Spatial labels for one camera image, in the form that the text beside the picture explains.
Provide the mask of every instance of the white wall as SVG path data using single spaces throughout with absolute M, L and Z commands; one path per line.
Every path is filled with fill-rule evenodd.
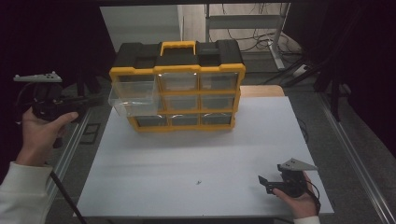
M 177 6 L 101 7 L 114 49 L 122 43 L 180 40 Z

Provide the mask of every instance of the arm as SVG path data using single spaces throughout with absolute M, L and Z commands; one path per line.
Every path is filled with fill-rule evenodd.
M 306 181 L 311 182 L 305 172 L 304 176 Z M 314 192 L 310 184 L 308 184 L 308 190 Z M 274 194 L 291 208 L 295 224 L 319 224 L 317 208 L 315 207 L 315 203 L 311 196 L 307 193 L 303 194 L 299 198 L 291 198 L 283 191 L 274 189 Z
M 32 108 L 23 114 L 23 147 L 0 186 L 0 223 L 44 223 L 48 195 L 46 183 L 51 167 L 44 162 L 56 137 L 64 134 L 63 126 L 78 116 L 69 113 L 48 123 L 38 119 Z

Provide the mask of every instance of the yellow handle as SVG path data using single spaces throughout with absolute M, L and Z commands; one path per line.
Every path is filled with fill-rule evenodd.
M 192 48 L 195 55 L 195 41 L 170 41 L 163 42 L 161 47 L 161 56 L 163 56 L 163 51 L 165 49 L 187 49 Z

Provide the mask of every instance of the storage organizer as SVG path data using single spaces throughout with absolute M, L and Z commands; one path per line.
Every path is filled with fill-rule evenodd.
M 232 129 L 245 71 L 235 40 L 125 43 L 108 102 L 139 132 Z

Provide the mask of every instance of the white sleeve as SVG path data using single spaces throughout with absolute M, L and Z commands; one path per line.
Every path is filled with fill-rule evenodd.
M 49 197 L 46 183 L 52 168 L 12 162 L 0 186 L 0 223 L 45 223 Z
M 294 224 L 320 224 L 319 217 L 305 217 L 294 219 Z

